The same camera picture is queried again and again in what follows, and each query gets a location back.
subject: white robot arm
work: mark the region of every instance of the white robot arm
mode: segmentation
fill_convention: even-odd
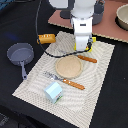
[[[47,0],[58,10],[71,11],[71,25],[74,29],[76,50],[84,51],[92,43],[92,15],[97,0]]]

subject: table surface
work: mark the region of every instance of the table surface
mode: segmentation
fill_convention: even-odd
[[[25,65],[27,74],[43,54],[36,43],[35,17],[39,0],[27,3],[11,3],[0,12],[0,105],[30,116],[51,128],[75,128],[72,124],[41,110],[12,93],[22,83],[21,67],[13,65],[7,58],[7,50],[16,43],[27,42],[34,49],[34,59]],[[38,17],[39,34],[55,34],[73,30],[48,24],[54,9],[42,0]],[[114,52],[102,85],[92,117],[90,128],[128,127],[128,44],[97,37],[98,41],[115,45]]]

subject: cable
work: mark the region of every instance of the cable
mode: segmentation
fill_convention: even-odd
[[[35,27],[36,27],[36,35],[37,35],[37,40],[41,46],[41,48],[43,49],[43,51],[49,55],[50,57],[55,57],[55,58],[61,58],[61,57],[65,57],[65,56],[69,56],[69,55],[73,55],[73,54],[77,54],[77,53],[83,53],[83,52],[88,52],[90,49],[91,49],[91,43],[88,45],[88,50],[84,50],[84,51],[77,51],[77,52],[73,52],[73,53],[70,53],[70,54],[66,54],[66,55],[63,55],[63,56],[54,56],[52,54],[49,54],[48,52],[45,51],[45,49],[43,48],[43,46],[41,45],[40,43],[40,39],[39,39],[39,36],[38,36],[38,30],[37,30],[37,19],[38,19],[38,14],[39,14],[39,10],[40,10],[40,6],[41,6],[41,3],[42,3],[42,0],[40,0],[39,2],[39,6],[38,6],[38,9],[37,9],[37,14],[36,14],[36,20],[35,20]]]
[[[32,2],[35,0],[27,0],[27,1],[11,1],[11,2],[0,2],[2,4],[7,4],[7,3],[26,3],[26,2]]]

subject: beige cloth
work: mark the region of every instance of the beige cloth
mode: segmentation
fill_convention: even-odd
[[[56,37],[56,43],[51,44],[47,52],[62,55],[58,50],[74,52],[73,47],[74,36],[60,31]],[[84,65],[83,72],[78,78],[72,79],[73,82],[85,86],[85,89],[80,90],[61,81],[56,81],[64,92],[64,96],[56,104],[52,104],[46,99],[43,92],[43,89],[53,82],[43,76],[43,72],[49,71],[57,75],[55,71],[57,59],[46,54],[42,55],[29,73],[27,80],[21,83],[13,96],[48,111],[79,128],[88,128],[113,50],[113,45],[97,41],[92,45],[92,52],[82,53],[81,55],[97,59],[97,63],[81,60]]]

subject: round wooden board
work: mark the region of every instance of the round wooden board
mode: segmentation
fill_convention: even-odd
[[[55,64],[56,72],[63,78],[73,79],[78,77],[82,70],[83,64],[77,56],[66,56],[58,59]]]

